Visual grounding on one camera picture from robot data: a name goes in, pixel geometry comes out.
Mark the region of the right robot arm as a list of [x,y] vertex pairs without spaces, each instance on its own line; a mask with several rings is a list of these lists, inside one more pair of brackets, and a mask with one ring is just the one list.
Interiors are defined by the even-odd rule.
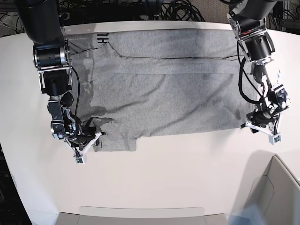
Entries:
[[104,133],[83,125],[77,113],[72,112],[72,104],[79,103],[79,98],[71,94],[72,74],[77,71],[71,65],[68,41],[61,32],[56,1],[16,0],[15,5],[33,42],[33,62],[41,92],[49,96],[52,135],[63,140],[73,151],[76,163],[82,164],[88,149],[97,146]]

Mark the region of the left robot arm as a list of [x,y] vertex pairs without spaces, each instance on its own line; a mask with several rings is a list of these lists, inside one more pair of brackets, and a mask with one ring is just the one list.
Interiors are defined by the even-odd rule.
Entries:
[[[239,60],[239,92],[244,100],[255,105],[254,111],[246,115],[247,122],[241,127],[250,128],[252,133],[265,133],[271,144],[282,141],[278,131],[279,119],[291,104],[281,72],[272,56],[275,47],[266,27],[266,17],[276,3],[275,0],[227,2],[230,9],[227,19],[235,34],[237,51],[244,53],[244,58]],[[251,63],[253,78],[260,86],[255,88],[258,100],[247,97],[242,89],[242,78],[247,77],[244,69],[246,62]]]

